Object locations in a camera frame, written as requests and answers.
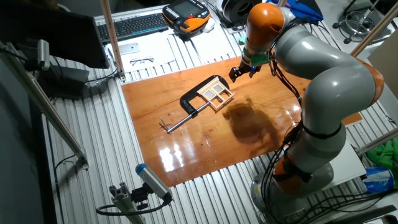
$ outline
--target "keyboard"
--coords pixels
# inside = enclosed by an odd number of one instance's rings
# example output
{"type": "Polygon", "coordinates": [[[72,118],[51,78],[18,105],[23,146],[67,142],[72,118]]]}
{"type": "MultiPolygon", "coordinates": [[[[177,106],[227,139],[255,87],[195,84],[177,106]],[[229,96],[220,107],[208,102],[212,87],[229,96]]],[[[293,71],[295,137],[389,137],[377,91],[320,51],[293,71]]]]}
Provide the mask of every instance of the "keyboard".
{"type": "MultiPolygon", "coordinates": [[[[162,13],[157,13],[115,22],[114,29],[116,31],[118,41],[120,41],[155,32],[162,32],[169,29],[169,25],[164,19],[162,13]]],[[[98,26],[98,31],[103,44],[111,42],[106,25],[98,26]]]]}

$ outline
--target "metal pole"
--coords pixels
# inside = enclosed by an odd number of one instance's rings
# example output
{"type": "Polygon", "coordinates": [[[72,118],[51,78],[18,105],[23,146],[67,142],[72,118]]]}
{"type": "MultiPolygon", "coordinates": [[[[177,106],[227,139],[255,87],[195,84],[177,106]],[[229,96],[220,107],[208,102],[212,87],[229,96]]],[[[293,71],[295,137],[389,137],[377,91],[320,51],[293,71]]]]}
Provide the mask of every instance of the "metal pole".
{"type": "Polygon", "coordinates": [[[284,7],[286,5],[287,0],[279,0],[278,7],[284,7]]]}
{"type": "MultiPolygon", "coordinates": [[[[202,105],[201,107],[199,107],[199,109],[197,109],[198,113],[203,111],[203,109],[205,109],[208,105],[210,105],[210,102],[207,102],[204,105],[202,105]]],[[[178,122],[177,124],[172,126],[170,129],[167,127],[166,123],[163,121],[162,118],[160,118],[160,120],[163,122],[165,128],[167,129],[167,134],[172,134],[172,131],[176,130],[178,127],[183,125],[185,122],[187,122],[191,118],[192,118],[192,114],[186,116],[184,119],[182,119],[180,122],[178,122]]]]}
{"type": "MultiPolygon", "coordinates": [[[[15,48],[11,44],[7,44],[6,49],[10,52],[15,52],[15,48]]],[[[76,139],[73,137],[72,133],[69,131],[68,127],[59,117],[57,111],[51,104],[49,98],[41,89],[40,85],[37,83],[36,79],[28,72],[25,71],[23,64],[17,58],[12,55],[5,53],[0,54],[0,58],[7,65],[8,69],[14,74],[18,79],[19,83],[24,87],[28,95],[32,98],[35,104],[40,108],[45,117],[51,122],[52,126],[57,130],[62,139],[68,144],[70,149],[76,154],[83,168],[88,168],[87,155],[81,150],[81,147],[77,143],[76,139]]]]}
{"type": "Polygon", "coordinates": [[[373,142],[370,142],[369,144],[365,145],[364,147],[361,147],[356,150],[356,153],[360,156],[364,153],[369,152],[370,150],[374,149],[375,147],[380,146],[381,144],[384,144],[391,139],[395,138],[398,136],[398,128],[395,128],[394,130],[388,132],[387,134],[377,138],[373,142]]]}
{"type": "Polygon", "coordinates": [[[387,25],[391,22],[393,18],[398,14],[398,2],[390,9],[390,11],[383,17],[383,19],[373,28],[373,30],[366,35],[366,37],[356,46],[356,48],[351,52],[351,55],[357,57],[363,49],[383,31],[387,25]]]}
{"type": "Polygon", "coordinates": [[[118,72],[122,81],[126,80],[124,76],[124,68],[122,63],[122,57],[120,56],[119,45],[118,45],[118,37],[116,37],[116,31],[114,29],[112,12],[109,6],[108,0],[101,0],[102,12],[104,13],[106,28],[108,30],[109,39],[111,40],[112,49],[114,59],[116,61],[116,66],[118,68],[118,72]]]}

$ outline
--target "glossy wooden surface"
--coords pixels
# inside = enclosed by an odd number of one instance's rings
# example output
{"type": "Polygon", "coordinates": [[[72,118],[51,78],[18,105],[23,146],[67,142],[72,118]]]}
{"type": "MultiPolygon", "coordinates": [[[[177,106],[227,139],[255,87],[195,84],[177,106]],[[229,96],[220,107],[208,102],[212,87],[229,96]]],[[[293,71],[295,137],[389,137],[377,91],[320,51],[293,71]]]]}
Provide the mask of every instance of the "glossy wooden surface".
{"type": "MultiPolygon", "coordinates": [[[[276,150],[289,127],[300,121],[297,100],[268,65],[253,78],[246,74],[232,83],[228,73],[239,61],[232,58],[122,86],[144,162],[169,187],[276,150]],[[186,117],[180,97],[211,75],[224,77],[234,98],[217,112],[208,106],[167,134],[159,118],[171,127],[186,117]]],[[[284,73],[303,95],[310,81],[284,73]]],[[[191,103],[197,109],[205,101],[196,97],[191,103]]]]}

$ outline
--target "orange controller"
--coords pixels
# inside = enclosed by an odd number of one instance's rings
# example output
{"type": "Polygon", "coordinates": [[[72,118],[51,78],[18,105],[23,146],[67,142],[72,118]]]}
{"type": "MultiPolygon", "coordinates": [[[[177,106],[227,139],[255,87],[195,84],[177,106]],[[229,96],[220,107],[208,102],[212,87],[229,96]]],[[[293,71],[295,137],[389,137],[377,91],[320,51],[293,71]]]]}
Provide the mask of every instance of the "orange controller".
{"type": "Polygon", "coordinates": [[[210,11],[196,0],[177,0],[163,8],[169,26],[182,34],[196,34],[205,27],[210,11]]]}

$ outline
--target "black cable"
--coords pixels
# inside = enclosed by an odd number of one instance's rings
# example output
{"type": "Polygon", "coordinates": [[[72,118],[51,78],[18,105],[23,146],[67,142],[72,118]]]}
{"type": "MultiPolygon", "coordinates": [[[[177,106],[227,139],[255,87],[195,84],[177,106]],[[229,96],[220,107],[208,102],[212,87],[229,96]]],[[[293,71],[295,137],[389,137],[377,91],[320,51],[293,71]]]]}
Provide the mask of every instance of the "black cable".
{"type": "Polygon", "coordinates": [[[286,138],[286,135],[287,135],[287,133],[289,132],[289,130],[292,128],[292,126],[293,126],[293,123],[290,125],[290,127],[287,129],[287,131],[285,132],[285,135],[284,135],[284,139],[286,138]]]}
{"type": "Polygon", "coordinates": [[[30,60],[28,60],[28,59],[26,59],[26,58],[24,58],[24,57],[22,57],[22,56],[20,56],[18,54],[15,54],[15,53],[12,53],[9,50],[6,50],[4,47],[0,47],[0,52],[4,52],[6,54],[12,55],[12,56],[14,56],[14,57],[16,57],[16,58],[18,58],[20,60],[23,60],[26,63],[29,63],[33,68],[36,68],[36,70],[40,70],[40,67],[37,64],[31,62],[30,60]]]}
{"type": "Polygon", "coordinates": [[[261,185],[261,190],[262,190],[262,197],[263,197],[263,201],[266,205],[267,210],[269,211],[269,214],[271,215],[271,217],[280,223],[279,219],[274,215],[274,213],[272,212],[271,209],[271,199],[270,197],[266,197],[266,195],[270,194],[271,188],[270,188],[270,184],[271,184],[271,179],[272,179],[272,171],[275,167],[275,165],[277,164],[279,157],[281,155],[281,153],[284,151],[284,145],[282,145],[278,151],[272,156],[271,160],[270,160],[270,164],[268,165],[267,169],[266,169],[266,173],[263,177],[263,180],[266,178],[266,184],[265,185],[261,185]]]}
{"type": "Polygon", "coordinates": [[[331,34],[329,33],[329,31],[323,26],[323,25],[317,25],[317,27],[321,27],[327,34],[329,34],[331,36],[331,34]]]}
{"type": "MultiPolygon", "coordinates": [[[[272,172],[272,169],[269,169],[270,167],[271,168],[273,168],[274,167],[274,164],[275,164],[275,162],[277,162],[277,158],[279,158],[279,155],[280,155],[280,153],[283,151],[283,147],[281,147],[275,154],[274,154],[274,156],[272,157],[272,159],[270,160],[270,164],[267,166],[267,171],[266,171],[266,175],[264,175],[264,177],[263,177],[263,180],[265,179],[265,176],[267,176],[267,181],[266,181],[266,189],[267,189],[267,192],[265,193],[265,190],[264,190],[264,188],[263,188],[263,182],[262,182],[262,187],[261,187],[261,190],[262,190],[262,196],[263,196],[263,199],[264,199],[264,197],[266,197],[266,195],[269,195],[270,194],[270,188],[269,188],[269,183],[271,182],[271,172],[272,172]]],[[[337,210],[338,208],[341,208],[341,207],[345,207],[345,206],[347,206],[347,205],[351,205],[351,204],[354,204],[354,203],[358,203],[358,202],[364,202],[364,201],[367,201],[367,200],[372,200],[372,199],[374,199],[374,198],[378,198],[378,197],[380,197],[380,194],[377,194],[377,195],[371,195],[371,196],[368,196],[368,197],[361,197],[361,198],[355,198],[355,199],[351,199],[351,200],[348,200],[348,201],[345,201],[345,202],[343,202],[343,203],[338,203],[338,204],[336,204],[336,205],[332,205],[331,207],[322,207],[321,205],[322,205],[322,203],[324,203],[324,202],[326,202],[326,201],[329,201],[329,200],[331,200],[331,199],[334,199],[334,198],[341,198],[341,197],[343,197],[343,198],[346,198],[346,197],[360,197],[360,196],[363,196],[363,195],[366,195],[367,193],[361,193],[361,194],[354,194],[354,195],[338,195],[338,196],[333,196],[333,197],[329,197],[329,198],[326,198],[326,199],[324,199],[324,200],[322,200],[321,202],[318,202],[316,205],[314,205],[314,206],[312,206],[312,207],[310,207],[298,220],[295,220],[294,222],[292,222],[292,223],[290,223],[290,224],[296,224],[296,223],[300,223],[302,220],[304,220],[304,219],[306,219],[306,218],[308,218],[308,214],[310,214],[311,212],[313,212],[313,211],[315,211],[315,210],[317,210],[317,209],[323,209],[322,211],[321,211],[321,213],[319,213],[318,215],[315,215],[314,217],[316,217],[315,219],[313,219],[313,220],[310,220],[310,222],[312,222],[312,221],[314,221],[314,220],[316,220],[317,218],[320,218],[321,216],[323,216],[323,215],[326,215],[327,213],[330,213],[330,212],[332,212],[333,210],[337,210]]],[[[383,197],[385,197],[387,194],[385,194],[385,192],[383,192],[383,193],[381,193],[381,195],[382,195],[382,198],[383,197]]],[[[266,208],[267,208],[267,210],[268,210],[268,214],[270,214],[271,215],[271,217],[277,222],[277,223],[284,223],[284,222],[282,222],[282,221],[280,221],[278,218],[276,218],[275,217],[275,215],[273,214],[273,212],[272,212],[272,210],[271,210],[271,205],[270,205],[270,200],[269,200],[269,197],[268,198],[266,198],[265,200],[264,200],[264,203],[265,203],[265,205],[266,205],[266,208]]],[[[343,211],[342,210],[342,212],[360,212],[360,211],[362,211],[362,210],[355,210],[355,211],[343,211]]]]}
{"type": "Polygon", "coordinates": [[[63,78],[62,67],[61,67],[60,63],[58,62],[58,59],[57,59],[56,57],[54,57],[54,56],[53,56],[53,58],[55,59],[56,63],[58,64],[58,68],[60,68],[60,71],[61,71],[61,81],[62,81],[62,78],[63,78]]]}
{"type": "Polygon", "coordinates": [[[285,28],[281,30],[279,35],[275,38],[273,43],[271,44],[269,50],[268,50],[268,64],[271,70],[271,74],[273,76],[278,77],[278,79],[296,96],[296,99],[298,100],[298,103],[301,106],[301,96],[299,91],[288,81],[288,79],[285,77],[285,75],[282,73],[280,68],[278,67],[278,63],[276,62],[276,59],[273,54],[273,49],[275,48],[276,44],[278,43],[278,40],[291,28],[297,27],[298,25],[304,25],[305,23],[310,23],[308,18],[295,18],[291,20],[285,28]]]}
{"type": "Polygon", "coordinates": [[[101,210],[106,209],[106,208],[114,208],[114,207],[116,207],[115,205],[104,205],[104,206],[98,207],[95,210],[95,212],[97,214],[106,215],[106,216],[142,215],[142,214],[147,214],[147,213],[151,213],[151,212],[156,212],[156,211],[162,209],[167,204],[168,204],[167,202],[163,202],[162,205],[159,205],[156,208],[151,208],[151,209],[148,209],[148,210],[138,211],[138,212],[103,212],[101,210]]]}
{"type": "Polygon", "coordinates": [[[227,21],[224,18],[224,15],[222,15],[220,11],[217,10],[217,8],[214,5],[212,5],[212,3],[209,2],[209,0],[203,0],[203,1],[206,3],[206,7],[209,7],[217,15],[218,19],[220,20],[220,23],[224,24],[227,28],[230,27],[233,31],[238,31],[238,32],[241,32],[246,29],[246,22],[242,23],[241,25],[233,24],[232,22],[227,21]]]}
{"type": "MultiPolygon", "coordinates": [[[[46,123],[47,123],[47,132],[48,132],[49,136],[51,136],[49,121],[46,120],[46,123]]],[[[51,150],[52,167],[53,167],[53,169],[55,170],[55,166],[54,166],[55,159],[54,159],[54,151],[53,151],[53,147],[52,147],[51,138],[49,138],[49,141],[50,141],[50,150],[51,150]]],[[[58,186],[58,177],[57,177],[57,173],[56,173],[56,172],[54,172],[54,180],[55,180],[55,189],[56,189],[56,191],[57,191],[58,204],[59,204],[60,212],[61,212],[62,223],[65,224],[65,220],[63,219],[63,210],[62,210],[60,189],[59,189],[59,186],[58,186]]]]}
{"type": "MultiPolygon", "coordinates": [[[[353,211],[343,211],[343,212],[346,212],[346,213],[351,213],[351,212],[362,212],[362,211],[364,211],[364,210],[366,210],[366,209],[371,208],[373,205],[375,205],[376,203],[378,203],[381,199],[383,199],[384,197],[387,197],[388,195],[390,195],[390,194],[392,194],[392,193],[394,193],[394,192],[396,192],[396,190],[390,190],[390,191],[388,191],[388,192],[382,192],[382,193],[379,193],[379,194],[376,194],[376,195],[370,195],[370,196],[368,196],[368,197],[362,197],[362,198],[357,198],[357,199],[351,199],[351,200],[349,200],[349,201],[347,201],[347,202],[338,204],[338,205],[339,205],[338,208],[345,207],[345,206],[352,205],[352,204],[359,203],[359,202],[365,202],[365,201],[368,201],[368,200],[373,200],[373,199],[376,199],[376,198],[379,197],[379,199],[378,199],[377,201],[375,201],[374,203],[372,203],[370,206],[368,206],[368,207],[366,207],[366,208],[363,208],[363,209],[360,209],[360,210],[353,210],[353,211]]],[[[331,208],[331,207],[318,207],[318,208],[312,207],[312,208],[310,209],[310,212],[313,212],[313,211],[316,210],[316,209],[322,209],[322,211],[321,211],[318,215],[313,216],[312,218],[310,218],[309,220],[307,220],[306,222],[304,222],[304,223],[302,223],[302,224],[311,223],[311,222],[313,222],[314,220],[316,220],[316,219],[318,219],[318,218],[320,218],[320,217],[322,217],[322,216],[324,216],[324,215],[329,214],[330,212],[334,212],[333,209],[335,209],[335,208],[331,208]]]]}
{"type": "Polygon", "coordinates": [[[65,161],[65,160],[67,160],[67,159],[70,159],[70,158],[72,158],[72,157],[74,157],[74,156],[76,156],[76,154],[62,159],[62,160],[55,166],[54,172],[57,170],[58,166],[61,165],[61,163],[62,163],[63,161],[65,161]]]}
{"type": "Polygon", "coordinates": [[[320,208],[325,208],[325,209],[330,209],[334,212],[345,212],[345,213],[351,213],[351,212],[363,212],[369,208],[371,208],[373,205],[377,204],[378,202],[380,202],[381,199],[383,199],[384,197],[386,197],[388,194],[383,195],[382,197],[378,198],[375,202],[373,202],[372,204],[368,205],[366,208],[362,208],[362,209],[358,209],[358,210],[339,210],[337,208],[332,208],[332,207],[320,207],[320,208]]]}
{"type": "Polygon", "coordinates": [[[4,53],[6,53],[6,54],[12,55],[12,56],[14,56],[14,57],[16,57],[16,58],[19,58],[19,59],[21,59],[21,60],[27,62],[27,63],[33,63],[33,62],[27,60],[26,58],[21,57],[21,56],[19,56],[18,54],[14,54],[14,53],[12,53],[11,51],[8,51],[8,50],[6,50],[5,48],[2,48],[2,47],[0,47],[0,52],[4,52],[4,53]]]}
{"type": "Polygon", "coordinates": [[[96,79],[93,79],[93,80],[88,80],[88,81],[86,81],[86,83],[93,82],[93,81],[99,81],[99,80],[102,80],[104,78],[109,78],[111,75],[114,75],[117,71],[118,71],[118,69],[115,69],[115,71],[113,71],[109,75],[106,75],[106,76],[104,76],[102,78],[96,78],[96,79]]]}

